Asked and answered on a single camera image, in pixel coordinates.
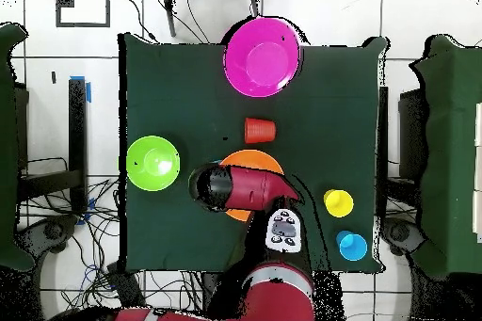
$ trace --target dark green tablecloth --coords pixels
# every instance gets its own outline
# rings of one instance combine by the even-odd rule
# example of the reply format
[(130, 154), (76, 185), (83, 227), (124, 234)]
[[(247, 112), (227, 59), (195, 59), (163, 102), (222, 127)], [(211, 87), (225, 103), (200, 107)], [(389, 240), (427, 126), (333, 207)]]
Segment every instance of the dark green tablecloth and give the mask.
[(19, 145), (15, 112), (15, 92), (10, 56), (15, 45), (26, 37), (17, 24), (0, 24), (0, 265), (29, 270), (33, 258), (17, 247), (17, 178)]
[(444, 35), (412, 68), (420, 73), (430, 114), (428, 160), (421, 181), (422, 229), (428, 240), (413, 253), (425, 273), (482, 273), (482, 244), (473, 232), (475, 106), (482, 102), (482, 50)]
[[(187, 191), (191, 171), (246, 149), (274, 156), (285, 174), (296, 174), (312, 191), (334, 270), (376, 272), (372, 258), (378, 56), (383, 38), (366, 47), (304, 47), (301, 72), (274, 96), (238, 93), (222, 68), (222, 45), (152, 45), (124, 35), (127, 71), (127, 142), (163, 136), (178, 149), (181, 172), (159, 192), (127, 184), (127, 268), (223, 271), (239, 258), (246, 225), (203, 210)], [(245, 117), (277, 124), (274, 142), (247, 146)], [(345, 218), (323, 204), (330, 188), (355, 201)], [(324, 268), (323, 245), (306, 192), (300, 208), (313, 269)], [(335, 235), (348, 229), (369, 242), (358, 262), (344, 260)]]

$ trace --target white tile floor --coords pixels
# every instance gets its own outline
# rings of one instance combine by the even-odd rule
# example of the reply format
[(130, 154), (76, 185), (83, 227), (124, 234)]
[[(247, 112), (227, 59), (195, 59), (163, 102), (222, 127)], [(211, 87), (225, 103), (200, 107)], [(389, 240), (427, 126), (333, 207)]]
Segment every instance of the white tile floor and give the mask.
[[(177, 20), (177, 37), (170, 36), (166, 14), (157, 0), (134, 1), (140, 19), (160, 42), (198, 42)], [(104, 22), (104, 2), (75, 0), (74, 8), (62, 9), (62, 21)], [(250, 0), (189, 0), (189, 3), (211, 42), (220, 42), (232, 24), (249, 15)], [(398, 97), (403, 91), (419, 87), (409, 63), (422, 55), (426, 38), (435, 33), (448, 33), (467, 45), (478, 43), (482, 39), (480, 5), (480, 0), (265, 0), (264, 11), (265, 15), (281, 15), (297, 24), (313, 45), (358, 46), (378, 35), (390, 39), (385, 64), (385, 84), (389, 87), (389, 158), (398, 162)], [(203, 39), (186, 0), (177, 0), (174, 10)], [(67, 80), (70, 76), (84, 75), (92, 88), (88, 104), (89, 183), (115, 180), (119, 154), (117, 34), (130, 32), (148, 38), (139, 25), (135, 7), (127, 0), (111, 0), (109, 28), (57, 28), (55, 0), (0, 0), (2, 22), (22, 24), (29, 35), (25, 43), (15, 47), (11, 60), (17, 81), (26, 82), (30, 90), (29, 158), (67, 159)], [(56, 72), (55, 84), (52, 72)], [(30, 172), (53, 169), (62, 169), (62, 164), (29, 167)], [(389, 171), (390, 175), (398, 175), (396, 165), (390, 165)], [(91, 197), (95, 197), (96, 191), (92, 191)], [(110, 195), (102, 198), (102, 206), (115, 209)], [(36, 213), (36, 208), (29, 207), (29, 215)], [(99, 218), (92, 220), (99, 224)], [(116, 234), (118, 225), (110, 224), (108, 231)], [(75, 237), (91, 261), (91, 236), (85, 226), (76, 226)], [(117, 259), (118, 237), (105, 236), (103, 247), (107, 260)], [(394, 257), (383, 242), (379, 246), (379, 259), (386, 266), (381, 274), (342, 274), (347, 321), (406, 321), (411, 291), (407, 262)], [(75, 297), (84, 277), (79, 247), (72, 240), (60, 254), (48, 255), (41, 277), (47, 318), (67, 307), (59, 290), (67, 289), (67, 294)], [(153, 278), (158, 285), (165, 285), (179, 280), (181, 275), (155, 272)], [(174, 282), (166, 293), (156, 293), (153, 278), (147, 272), (139, 279), (149, 303), (173, 307), (189, 303), (186, 292), (181, 294), (180, 302), (180, 294), (176, 292), (179, 282)]]

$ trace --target pink plate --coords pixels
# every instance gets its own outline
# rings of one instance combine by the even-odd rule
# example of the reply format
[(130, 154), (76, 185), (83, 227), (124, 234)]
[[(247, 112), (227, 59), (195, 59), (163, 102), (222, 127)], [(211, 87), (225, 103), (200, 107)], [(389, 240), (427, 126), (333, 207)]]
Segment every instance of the pink plate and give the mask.
[(268, 97), (284, 88), (297, 71), (297, 34), (280, 19), (253, 19), (234, 33), (223, 61), (226, 77), (240, 93)]

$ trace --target red cup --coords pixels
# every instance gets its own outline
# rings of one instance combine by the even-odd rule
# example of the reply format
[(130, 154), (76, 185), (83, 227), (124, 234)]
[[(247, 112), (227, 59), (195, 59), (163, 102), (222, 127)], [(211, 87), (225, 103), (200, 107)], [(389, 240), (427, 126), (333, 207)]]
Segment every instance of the red cup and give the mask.
[(274, 121), (246, 118), (245, 142), (247, 144), (269, 142), (275, 139), (275, 135), (276, 124)]

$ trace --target yellow cup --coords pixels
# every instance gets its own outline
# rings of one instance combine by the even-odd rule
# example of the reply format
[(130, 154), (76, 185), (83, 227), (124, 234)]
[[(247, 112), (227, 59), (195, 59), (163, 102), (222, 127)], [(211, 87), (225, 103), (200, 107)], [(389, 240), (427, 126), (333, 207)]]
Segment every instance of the yellow cup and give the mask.
[(343, 217), (353, 210), (353, 198), (342, 189), (331, 189), (323, 197), (328, 213), (334, 217)]

